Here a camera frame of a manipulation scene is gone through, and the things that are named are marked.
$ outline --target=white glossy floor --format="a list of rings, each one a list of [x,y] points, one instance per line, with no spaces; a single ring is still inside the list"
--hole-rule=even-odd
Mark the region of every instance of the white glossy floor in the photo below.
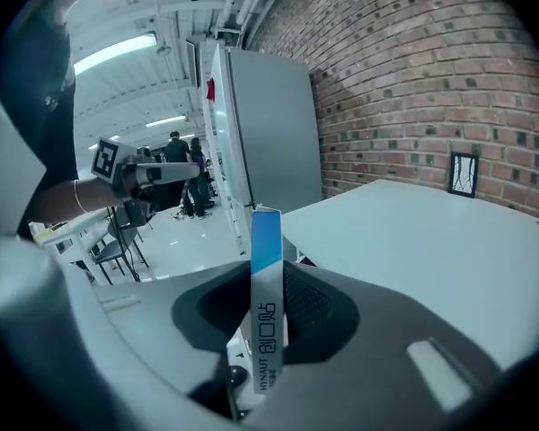
[[[241,259],[230,224],[219,203],[209,210],[212,216],[203,220],[197,217],[186,217],[181,221],[171,218],[178,210],[174,207],[158,213],[150,222],[152,227],[146,225],[138,229],[144,242],[139,238],[136,242],[150,266],[150,269],[146,268],[133,254],[134,269],[140,279],[166,279]],[[133,281],[124,263],[120,261],[120,265],[125,277],[118,268],[110,269],[108,264],[104,265],[114,285]]]

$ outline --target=black picture frame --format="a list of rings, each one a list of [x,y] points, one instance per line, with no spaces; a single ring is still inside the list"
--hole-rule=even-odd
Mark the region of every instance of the black picture frame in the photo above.
[[[455,159],[456,158],[470,158],[473,161],[473,175],[471,176],[471,192],[461,191],[454,189],[454,186],[457,181],[459,181],[460,172],[455,173]],[[447,192],[452,195],[459,195],[460,197],[466,198],[475,198],[475,191],[477,190],[477,174],[479,172],[479,155],[476,154],[460,154],[460,153],[451,153],[451,158],[449,161],[449,185],[447,186]]]

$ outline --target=refrigerator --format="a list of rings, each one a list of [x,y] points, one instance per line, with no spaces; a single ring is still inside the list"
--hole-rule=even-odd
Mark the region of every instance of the refrigerator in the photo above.
[[[286,214],[322,199],[309,72],[292,59],[217,45],[210,73],[209,146],[220,156],[230,216],[249,255],[256,206]]]

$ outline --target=brick wall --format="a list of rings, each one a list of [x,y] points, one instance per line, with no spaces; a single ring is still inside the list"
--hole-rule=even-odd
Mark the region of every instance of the brick wall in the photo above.
[[[329,197],[384,178],[539,217],[539,51],[503,0],[277,0],[251,49],[306,62]]]

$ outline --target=bracelet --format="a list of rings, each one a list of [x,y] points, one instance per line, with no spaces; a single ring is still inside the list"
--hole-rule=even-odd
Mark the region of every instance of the bracelet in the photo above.
[[[85,214],[87,213],[88,211],[86,211],[84,209],[84,206],[82,206],[82,203],[80,203],[80,200],[78,199],[78,194],[76,193],[75,191],[75,183],[76,183],[76,180],[74,180],[74,198],[75,198],[75,202],[78,204],[78,206],[80,207],[80,209],[82,209],[82,212]]]

